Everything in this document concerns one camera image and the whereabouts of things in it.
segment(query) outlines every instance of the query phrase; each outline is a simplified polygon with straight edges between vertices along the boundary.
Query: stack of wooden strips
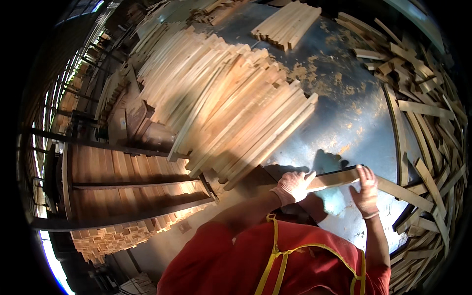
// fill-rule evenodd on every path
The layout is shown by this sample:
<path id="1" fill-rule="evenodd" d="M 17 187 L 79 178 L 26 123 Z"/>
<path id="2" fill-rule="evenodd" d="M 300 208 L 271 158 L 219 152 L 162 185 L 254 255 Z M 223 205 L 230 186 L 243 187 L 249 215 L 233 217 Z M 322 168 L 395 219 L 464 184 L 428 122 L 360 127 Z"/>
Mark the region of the stack of wooden strips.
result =
<path id="1" fill-rule="evenodd" d="M 168 162 L 165 157 L 131 156 L 68 144 L 62 169 L 67 219 L 131 216 L 207 199 L 202 182 L 189 177 L 185 169 L 187 163 L 186 159 Z M 102 188 L 103 183 L 111 186 Z M 129 186 L 113 186 L 123 183 Z"/>
<path id="2" fill-rule="evenodd" d="M 406 232 L 413 237 L 405 249 L 391 255 L 390 293 L 402 294 L 415 288 L 437 265 L 438 259 L 434 258 L 446 257 L 451 247 L 467 187 L 464 141 L 467 116 L 451 78 L 436 65 L 423 45 L 417 44 L 424 58 L 420 60 L 413 48 L 416 44 L 399 40 L 380 20 L 375 22 L 396 44 L 387 43 L 382 33 L 352 16 L 340 12 L 338 17 L 338 23 L 357 33 L 373 49 L 354 49 L 357 57 L 384 61 L 365 65 L 385 82 L 396 140 L 399 185 L 379 177 L 379 189 L 416 207 L 413 212 L 402 214 L 395 224 L 398 234 Z M 412 165 L 423 183 L 413 186 L 407 186 L 407 126 L 402 112 L 422 156 Z"/>
<path id="3" fill-rule="evenodd" d="M 85 261 L 105 263 L 105 255 L 134 247 L 174 225 L 208 204 L 177 211 L 172 214 L 138 222 L 122 223 L 108 228 L 93 228 L 72 231 L 72 242 Z"/>
<path id="4" fill-rule="evenodd" d="M 201 0 L 200 8 L 192 10 L 191 19 L 198 23 L 217 25 L 248 0 Z"/>
<path id="5" fill-rule="evenodd" d="M 117 69 L 107 78 L 107 81 L 105 81 L 105 86 L 101 91 L 97 110 L 95 111 L 95 120 L 98 121 L 98 125 L 105 126 L 107 124 L 109 114 L 113 109 L 118 96 L 120 96 L 129 83 L 126 75 L 127 72 Z"/>
<path id="6" fill-rule="evenodd" d="M 132 38 L 140 28 L 142 28 L 143 25 L 149 23 L 153 18 L 155 18 L 157 15 L 160 15 L 164 7 L 167 6 L 167 4 L 170 3 L 171 0 L 161 0 L 155 4 L 152 4 L 151 6 L 146 8 L 147 14 L 144 16 L 142 21 L 136 26 L 135 31 L 131 34 L 130 38 Z"/>
<path id="7" fill-rule="evenodd" d="M 151 121 L 177 134 L 168 157 L 188 154 L 190 176 L 213 168 L 225 189 L 259 165 L 314 110 L 266 49 L 229 45 L 193 27 L 163 36 L 138 74 Z"/>
<path id="8" fill-rule="evenodd" d="M 320 14 L 321 7 L 311 7 L 298 0 L 290 2 L 255 27 L 251 35 L 287 51 L 295 48 Z"/>

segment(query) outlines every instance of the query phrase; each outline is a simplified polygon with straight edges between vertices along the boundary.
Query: apron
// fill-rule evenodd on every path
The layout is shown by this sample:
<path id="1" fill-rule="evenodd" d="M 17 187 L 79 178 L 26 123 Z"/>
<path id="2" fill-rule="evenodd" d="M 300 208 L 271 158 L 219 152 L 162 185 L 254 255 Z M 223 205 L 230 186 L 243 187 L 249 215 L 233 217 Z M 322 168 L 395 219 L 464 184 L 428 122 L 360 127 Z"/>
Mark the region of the apron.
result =
<path id="1" fill-rule="evenodd" d="M 351 261 L 352 259 L 349 259 L 349 257 L 346 257 L 346 260 L 349 261 L 348 263 L 345 260 L 345 258 L 342 257 L 341 254 L 338 253 L 338 251 L 333 249 L 335 248 L 333 245 L 331 245 L 333 247 L 329 247 L 326 244 L 320 244 L 320 243 L 303 244 L 301 246 L 294 247 L 293 249 L 290 249 L 290 250 L 281 251 L 279 250 L 278 244 L 277 244 L 278 223 L 277 223 L 277 220 L 275 219 L 275 215 L 268 214 L 266 217 L 266 220 L 267 222 L 270 222 L 270 221 L 274 222 L 274 245 L 272 247 L 272 253 L 269 257 L 269 262 L 267 263 L 267 266 L 264 270 L 264 273 L 262 274 L 259 284 L 257 285 L 257 289 L 254 295 L 262 295 L 262 292 L 267 282 L 267 278 L 269 277 L 269 273 L 272 269 L 272 265 L 274 264 L 275 259 L 278 258 L 280 255 L 282 255 L 282 263 L 280 265 L 280 269 L 278 270 L 277 281 L 275 283 L 274 290 L 272 292 L 272 295 L 278 295 L 280 291 L 280 287 L 282 285 L 282 279 L 284 278 L 288 256 L 294 251 L 303 247 L 320 247 L 336 255 L 344 263 L 344 265 L 354 274 L 354 278 L 351 282 L 350 294 L 351 295 L 354 295 L 354 294 L 364 295 L 364 292 L 365 292 L 365 254 L 364 254 L 364 251 L 357 249 L 354 245 L 351 244 L 352 247 L 354 247 L 358 251 L 361 251 L 362 253 L 362 261 L 360 263 L 361 266 L 359 265 L 359 263 L 354 263 L 353 261 Z"/>

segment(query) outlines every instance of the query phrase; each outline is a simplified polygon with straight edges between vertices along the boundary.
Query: floor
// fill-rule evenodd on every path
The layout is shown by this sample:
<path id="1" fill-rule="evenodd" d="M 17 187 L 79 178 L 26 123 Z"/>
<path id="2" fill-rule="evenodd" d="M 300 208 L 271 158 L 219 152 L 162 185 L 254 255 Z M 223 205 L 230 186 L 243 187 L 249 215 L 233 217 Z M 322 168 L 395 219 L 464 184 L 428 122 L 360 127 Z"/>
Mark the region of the floor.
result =
<path id="1" fill-rule="evenodd" d="M 194 236 L 200 225 L 209 221 L 223 210 L 247 198 L 255 197 L 276 185 L 275 180 L 261 167 L 251 172 L 229 192 L 222 190 L 216 184 L 215 179 L 211 175 L 207 176 L 207 180 L 211 183 L 219 197 L 218 204 L 208 206 L 205 210 L 197 212 L 186 220 L 173 225 L 170 230 L 154 235 L 147 243 L 138 244 L 136 248 L 131 249 L 131 253 L 139 268 L 141 271 L 146 272 L 152 281 L 159 281 L 165 268 Z M 115 253 L 114 256 L 127 276 L 132 278 L 138 274 L 126 251 L 123 250 Z"/>

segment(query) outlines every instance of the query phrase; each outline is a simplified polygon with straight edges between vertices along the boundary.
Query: worker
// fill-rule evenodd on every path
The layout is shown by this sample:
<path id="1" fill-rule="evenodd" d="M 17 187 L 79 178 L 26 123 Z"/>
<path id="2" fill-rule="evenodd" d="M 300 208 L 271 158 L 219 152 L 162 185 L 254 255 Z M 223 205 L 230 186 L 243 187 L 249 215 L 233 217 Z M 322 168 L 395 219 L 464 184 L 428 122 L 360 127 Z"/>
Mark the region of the worker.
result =
<path id="1" fill-rule="evenodd" d="M 157 294 L 387 295 L 390 258 L 376 205 L 377 179 L 368 167 L 356 169 L 361 190 L 350 191 L 367 227 L 365 254 L 319 227 L 270 214 L 303 200 L 316 175 L 288 172 L 266 194 L 201 225 L 162 274 Z"/>

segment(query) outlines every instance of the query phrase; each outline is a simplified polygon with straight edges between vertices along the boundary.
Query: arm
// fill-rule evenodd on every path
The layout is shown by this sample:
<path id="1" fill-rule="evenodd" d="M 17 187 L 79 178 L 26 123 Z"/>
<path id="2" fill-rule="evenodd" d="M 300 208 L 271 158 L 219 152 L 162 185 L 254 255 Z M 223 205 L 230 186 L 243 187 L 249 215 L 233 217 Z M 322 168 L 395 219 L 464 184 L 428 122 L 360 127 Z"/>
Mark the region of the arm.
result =
<path id="1" fill-rule="evenodd" d="M 303 200 L 306 197 L 306 188 L 315 176 L 316 173 L 313 172 L 305 179 L 305 173 L 303 172 L 287 172 L 279 180 L 276 188 L 262 196 L 228 208 L 210 221 L 226 225 L 236 236 L 245 229 L 259 223 L 261 219 L 275 209 Z"/>
<path id="2" fill-rule="evenodd" d="M 361 181 L 361 191 L 358 193 L 353 186 L 349 189 L 367 227 L 365 251 L 367 271 L 377 266 L 390 267 L 387 237 L 377 209 L 377 178 L 368 167 L 357 165 L 356 169 Z"/>

